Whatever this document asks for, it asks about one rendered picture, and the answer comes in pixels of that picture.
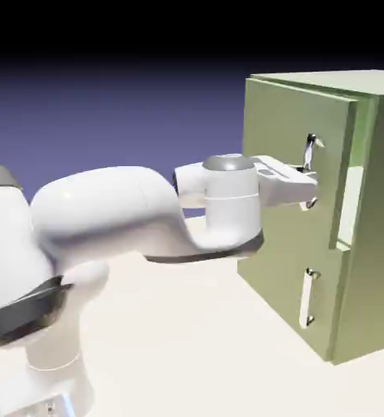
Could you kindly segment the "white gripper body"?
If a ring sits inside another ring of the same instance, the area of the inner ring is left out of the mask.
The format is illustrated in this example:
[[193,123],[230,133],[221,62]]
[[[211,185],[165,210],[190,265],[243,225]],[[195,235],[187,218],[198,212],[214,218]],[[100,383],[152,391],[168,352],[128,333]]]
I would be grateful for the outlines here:
[[309,205],[316,201],[318,178],[315,171],[286,164],[271,156],[255,156],[255,168],[263,207]]

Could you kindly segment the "silver curved door handle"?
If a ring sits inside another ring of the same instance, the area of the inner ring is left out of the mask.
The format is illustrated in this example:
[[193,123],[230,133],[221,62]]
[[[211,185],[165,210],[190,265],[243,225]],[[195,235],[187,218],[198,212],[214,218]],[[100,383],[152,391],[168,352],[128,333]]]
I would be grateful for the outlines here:
[[[307,135],[307,142],[306,142],[305,151],[303,154],[302,167],[299,170],[301,173],[304,173],[307,175],[311,175],[314,173],[312,169],[312,161],[313,161],[313,151],[314,151],[315,145],[319,147],[324,147],[324,144],[321,142],[321,140],[317,137],[316,134],[309,133]],[[317,201],[318,201],[318,198],[314,196],[311,200],[301,203],[302,210],[307,211],[308,209],[312,209]]]

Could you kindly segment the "tall green cabinet door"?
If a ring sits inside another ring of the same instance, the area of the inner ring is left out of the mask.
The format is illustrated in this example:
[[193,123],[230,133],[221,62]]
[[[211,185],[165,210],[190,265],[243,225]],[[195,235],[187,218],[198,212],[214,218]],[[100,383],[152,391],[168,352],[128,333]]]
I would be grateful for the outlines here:
[[357,99],[253,78],[246,81],[244,154],[302,165],[308,135],[320,140],[311,159],[318,178],[316,204],[307,211],[298,206],[266,209],[268,241],[290,238],[297,245],[337,247],[357,110]]

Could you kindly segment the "green cabinet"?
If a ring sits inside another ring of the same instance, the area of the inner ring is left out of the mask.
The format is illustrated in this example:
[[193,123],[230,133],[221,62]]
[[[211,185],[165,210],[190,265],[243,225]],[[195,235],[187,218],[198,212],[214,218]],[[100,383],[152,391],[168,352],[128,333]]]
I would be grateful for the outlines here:
[[337,238],[337,245],[350,251],[350,260],[331,363],[384,349],[384,70],[259,73],[251,78],[358,101]]

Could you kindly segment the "short green cabinet door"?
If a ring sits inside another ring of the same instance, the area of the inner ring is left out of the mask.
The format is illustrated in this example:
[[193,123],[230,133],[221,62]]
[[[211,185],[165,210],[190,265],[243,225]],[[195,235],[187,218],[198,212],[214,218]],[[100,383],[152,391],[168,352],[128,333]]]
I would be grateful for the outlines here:
[[[238,262],[238,273],[247,284],[326,362],[333,361],[342,294],[350,251],[341,244],[329,248],[314,244],[268,242],[253,257]],[[298,316],[302,280],[307,267],[320,272],[314,282],[311,314],[315,320],[305,330]]]

